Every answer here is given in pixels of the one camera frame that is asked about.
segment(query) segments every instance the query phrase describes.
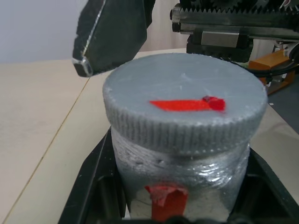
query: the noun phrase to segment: plastic wrap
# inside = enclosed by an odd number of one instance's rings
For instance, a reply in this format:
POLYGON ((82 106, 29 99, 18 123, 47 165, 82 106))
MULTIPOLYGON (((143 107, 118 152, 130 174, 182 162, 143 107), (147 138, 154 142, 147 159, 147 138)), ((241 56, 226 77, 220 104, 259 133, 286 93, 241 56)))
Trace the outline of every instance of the plastic wrap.
POLYGON ((248 142, 210 156, 182 156, 143 148, 113 128, 112 141, 132 218, 151 217, 152 201, 145 187, 164 182, 187 189, 187 218, 227 219, 245 175, 248 142))

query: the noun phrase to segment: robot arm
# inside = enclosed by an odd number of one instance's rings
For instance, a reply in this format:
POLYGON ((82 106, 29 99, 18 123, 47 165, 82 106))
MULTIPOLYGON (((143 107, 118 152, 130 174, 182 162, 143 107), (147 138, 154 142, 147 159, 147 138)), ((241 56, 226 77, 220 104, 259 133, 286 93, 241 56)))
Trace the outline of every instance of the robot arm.
MULTIPOLYGON (((296 0, 180 0, 171 11, 174 32, 190 35, 187 53, 246 62, 253 39, 290 45, 297 62, 299 5, 296 0)), ((147 38, 155 0, 89 0, 74 42, 77 73, 90 77, 134 58, 147 38)))

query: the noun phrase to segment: white table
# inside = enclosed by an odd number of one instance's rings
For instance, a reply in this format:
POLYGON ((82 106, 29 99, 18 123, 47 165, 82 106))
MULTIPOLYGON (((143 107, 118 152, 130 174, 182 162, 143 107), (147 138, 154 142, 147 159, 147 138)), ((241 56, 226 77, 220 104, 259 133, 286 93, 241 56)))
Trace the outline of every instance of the white table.
MULTIPOLYGON (((58 222, 82 162, 109 128, 102 99, 108 74, 79 78, 70 61, 0 65, 0 222, 58 222)), ((297 203, 298 144, 268 106, 251 146, 297 203)))

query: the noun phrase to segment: white wall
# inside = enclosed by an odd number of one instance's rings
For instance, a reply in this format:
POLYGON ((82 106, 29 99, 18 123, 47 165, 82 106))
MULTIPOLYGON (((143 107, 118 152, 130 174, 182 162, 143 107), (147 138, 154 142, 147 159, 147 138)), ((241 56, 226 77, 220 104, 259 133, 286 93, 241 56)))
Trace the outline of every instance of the white wall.
MULTIPOLYGON (((79 13, 86 2, 0 0, 0 63, 71 58, 79 13)), ((169 12, 176 3, 156 0, 141 51, 186 47, 188 36, 171 30, 169 12)), ((267 43, 257 42, 254 58, 270 52, 268 48, 267 43)))

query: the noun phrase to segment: jar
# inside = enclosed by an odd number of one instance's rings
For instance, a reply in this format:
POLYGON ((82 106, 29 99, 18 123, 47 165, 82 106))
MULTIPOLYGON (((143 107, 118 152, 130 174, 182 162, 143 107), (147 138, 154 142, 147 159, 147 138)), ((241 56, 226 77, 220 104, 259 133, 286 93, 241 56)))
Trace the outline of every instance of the jar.
POLYGON ((208 56, 153 55, 113 71, 103 97, 131 217, 228 218, 267 105, 254 75, 208 56))

